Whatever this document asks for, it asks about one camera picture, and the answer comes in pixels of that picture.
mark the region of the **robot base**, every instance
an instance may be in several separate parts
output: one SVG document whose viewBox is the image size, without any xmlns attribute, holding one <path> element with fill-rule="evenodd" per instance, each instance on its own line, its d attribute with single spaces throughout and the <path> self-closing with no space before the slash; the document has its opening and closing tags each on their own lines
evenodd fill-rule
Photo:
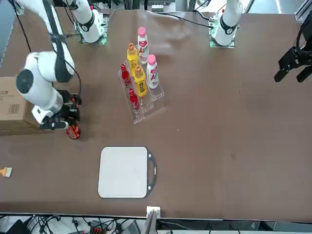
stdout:
<svg viewBox="0 0 312 234">
<path fill-rule="evenodd" d="M 80 40 L 80 43 L 81 44 L 98 44 L 98 45 L 105 45 L 106 44 L 106 41 L 107 41 L 107 28 L 108 28 L 108 19 L 109 19 L 109 14 L 102 14 L 103 15 L 103 26 L 102 29 L 104 31 L 103 35 L 95 42 L 93 43 L 89 43 L 87 42 L 83 36 L 81 36 L 81 40 Z"/>
<path fill-rule="evenodd" d="M 234 32 L 234 37 L 233 37 L 232 42 L 229 45 L 227 45 L 227 46 L 223 46 L 223 45 L 219 45 L 215 41 L 215 39 L 213 38 L 213 35 L 216 32 L 216 28 L 218 27 L 218 19 L 214 18 L 213 22 L 209 22 L 209 26 L 214 27 L 213 29 L 209 29 L 209 45 L 210 45 L 211 48 L 215 48 L 215 47 L 235 48 L 235 33 L 236 33 L 236 31 Z"/>
</svg>

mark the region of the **white cutting board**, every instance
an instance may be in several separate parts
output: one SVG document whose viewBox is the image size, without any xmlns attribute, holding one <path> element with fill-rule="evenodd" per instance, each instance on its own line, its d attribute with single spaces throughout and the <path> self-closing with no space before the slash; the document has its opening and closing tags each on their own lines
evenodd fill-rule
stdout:
<svg viewBox="0 0 312 234">
<path fill-rule="evenodd" d="M 148 181 L 148 160 L 154 165 L 154 178 Z M 156 181 L 156 162 L 142 146 L 107 146 L 100 157 L 98 194 L 102 198 L 144 198 Z"/>
</svg>

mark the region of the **cardboard box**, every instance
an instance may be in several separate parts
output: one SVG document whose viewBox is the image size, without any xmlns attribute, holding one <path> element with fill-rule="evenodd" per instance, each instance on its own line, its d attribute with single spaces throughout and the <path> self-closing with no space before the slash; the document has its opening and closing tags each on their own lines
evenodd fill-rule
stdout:
<svg viewBox="0 0 312 234">
<path fill-rule="evenodd" d="M 43 133 L 32 109 L 17 91 L 16 77 L 0 77 L 0 136 Z"/>
</svg>

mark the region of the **pink bottle cap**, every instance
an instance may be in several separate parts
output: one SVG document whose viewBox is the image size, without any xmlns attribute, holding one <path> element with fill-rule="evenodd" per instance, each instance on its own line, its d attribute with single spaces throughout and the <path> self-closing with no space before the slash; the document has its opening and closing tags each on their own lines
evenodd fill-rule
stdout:
<svg viewBox="0 0 312 234">
<path fill-rule="evenodd" d="M 130 90 L 129 90 L 129 94 L 130 94 L 130 96 L 133 96 L 133 95 L 135 94 L 134 90 L 133 90 L 133 89 L 130 89 Z"/>
<path fill-rule="evenodd" d="M 146 35 L 146 30 L 145 30 L 145 28 L 144 27 L 139 27 L 138 28 L 138 35 L 140 36 L 140 37 L 145 37 L 145 35 Z"/>
<path fill-rule="evenodd" d="M 153 55 L 153 54 L 149 55 L 148 58 L 147 58 L 147 61 L 148 61 L 148 64 L 149 64 L 149 65 L 154 65 L 155 62 L 156 62 L 156 57 L 155 57 L 155 55 Z"/>
</svg>

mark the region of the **red bottle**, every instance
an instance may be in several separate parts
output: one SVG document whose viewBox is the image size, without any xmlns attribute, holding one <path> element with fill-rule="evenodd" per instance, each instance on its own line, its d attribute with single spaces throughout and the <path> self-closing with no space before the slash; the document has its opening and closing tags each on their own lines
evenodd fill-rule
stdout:
<svg viewBox="0 0 312 234">
<path fill-rule="evenodd" d="M 134 110 L 138 110 L 139 105 L 138 105 L 137 95 L 135 94 L 133 89 L 129 90 L 129 94 L 130 94 L 130 98 L 129 99 L 130 99 L 130 102 L 131 102 L 131 105 L 132 105 L 133 109 Z"/>
<path fill-rule="evenodd" d="M 130 79 L 129 72 L 126 69 L 125 64 L 121 65 L 121 77 L 123 79 L 123 82 L 125 83 L 125 86 L 129 87 L 131 85 L 131 79 Z"/>
</svg>

